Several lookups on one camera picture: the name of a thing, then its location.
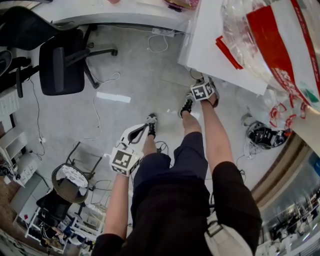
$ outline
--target white desk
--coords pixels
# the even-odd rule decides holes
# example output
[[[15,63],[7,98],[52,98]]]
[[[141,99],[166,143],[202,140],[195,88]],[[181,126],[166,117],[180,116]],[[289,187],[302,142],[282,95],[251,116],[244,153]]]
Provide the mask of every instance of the white desk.
[[[267,84],[248,71],[236,70],[216,46],[222,35],[220,9],[223,0],[202,0],[196,11],[181,13],[169,9],[162,0],[159,6],[121,0],[54,0],[41,4],[34,12],[48,21],[75,21],[90,23],[130,23],[163,27],[188,32],[178,62],[204,74],[220,78],[256,94],[263,95]]]
[[[111,4],[108,0],[54,0],[41,4],[33,11],[48,21],[74,21],[78,24],[129,23],[162,27],[185,32],[194,11],[176,12],[162,0],[161,6],[121,0]]]

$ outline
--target black sneaker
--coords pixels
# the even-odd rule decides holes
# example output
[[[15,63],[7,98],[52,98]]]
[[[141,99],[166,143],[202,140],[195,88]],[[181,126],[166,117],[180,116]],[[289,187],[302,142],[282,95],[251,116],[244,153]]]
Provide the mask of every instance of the black sneaker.
[[[183,104],[181,110],[178,112],[178,116],[180,118],[182,118],[183,111],[188,111],[189,113],[191,113],[192,106],[194,105],[194,100],[195,99],[194,99],[192,92],[189,91],[184,98],[184,104]]]
[[[146,118],[146,123],[149,125],[149,135],[153,135],[156,137],[156,130],[157,130],[157,123],[158,123],[158,118],[155,113],[151,113],[148,115]]]

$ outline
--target black shirt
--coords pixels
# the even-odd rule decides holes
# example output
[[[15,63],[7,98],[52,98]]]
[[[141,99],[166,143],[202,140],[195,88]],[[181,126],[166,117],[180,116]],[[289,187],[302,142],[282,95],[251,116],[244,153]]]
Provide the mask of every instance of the black shirt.
[[[223,162],[212,180],[219,223],[235,229],[255,255],[262,220],[240,172],[233,163]],[[100,235],[92,256],[210,256],[204,236],[209,197],[204,181],[196,177],[164,176],[142,183],[133,194],[132,233],[126,241],[114,234]]]

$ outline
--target gray floor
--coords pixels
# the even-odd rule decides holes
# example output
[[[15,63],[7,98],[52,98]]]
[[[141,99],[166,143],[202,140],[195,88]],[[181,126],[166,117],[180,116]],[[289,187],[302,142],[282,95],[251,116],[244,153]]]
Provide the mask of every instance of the gray floor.
[[[114,43],[119,50],[117,57],[107,54],[88,59],[91,72],[102,81],[109,79],[114,72],[121,73],[118,81],[105,83],[100,91],[131,98],[130,103],[95,99],[102,126],[102,135],[96,140],[83,140],[99,134],[99,122],[93,108],[93,96],[96,91],[87,78],[84,91],[81,93],[45,96],[41,92],[39,75],[32,77],[40,105],[39,125],[42,136],[46,139],[45,156],[39,161],[38,172],[46,179],[51,179],[52,171],[65,161],[78,141],[83,143],[83,152],[96,155],[110,154],[122,132],[130,126],[143,123],[151,112],[156,112],[159,119],[156,139],[166,141],[169,155],[173,155],[174,149],[183,139],[183,126],[177,111],[194,80],[188,70],[177,64],[182,35],[169,37],[169,48],[161,53],[148,50],[150,35],[149,32],[107,26],[99,26],[98,31],[92,34],[90,41],[96,46]],[[166,46],[161,36],[152,38],[150,44],[154,51]],[[34,65],[38,64],[38,56],[39,49],[32,51]],[[237,104],[237,86],[218,79],[215,83],[221,95],[216,111],[230,138],[233,157],[236,160],[244,154],[246,129],[242,127],[241,117],[246,112]],[[37,128],[38,106],[30,81],[23,84],[23,93],[20,109],[15,113],[16,122],[26,132],[28,148],[41,153]],[[199,105],[196,105],[193,113],[203,127]],[[263,151],[251,160],[245,157],[239,159],[238,166],[246,172],[245,184],[249,189],[261,179],[281,149],[280,147]],[[81,161],[92,167],[95,160],[86,162],[82,158]],[[95,181],[114,179],[115,175],[110,171],[108,162],[108,157],[102,160],[94,177]],[[209,172],[207,179],[206,185],[211,192],[212,181]],[[108,181],[100,182],[98,187],[105,188],[107,184]],[[97,191],[93,195],[93,201],[99,201],[103,197],[102,202],[105,203],[108,194],[109,192],[104,193],[102,190]]]

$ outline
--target black shorts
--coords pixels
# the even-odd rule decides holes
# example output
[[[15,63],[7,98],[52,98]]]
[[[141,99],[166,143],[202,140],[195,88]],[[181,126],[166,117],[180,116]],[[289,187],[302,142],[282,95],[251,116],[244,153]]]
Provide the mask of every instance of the black shorts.
[[[184,137],[181,145],[174,151],[174,166],[170,168],[171,158],[163,153],[147,155],[140,163],[134,176],[134,190],[141,183],[159,176],[195,177],[205,182],[208,162],[205,158],[202,133],[192,132]]]

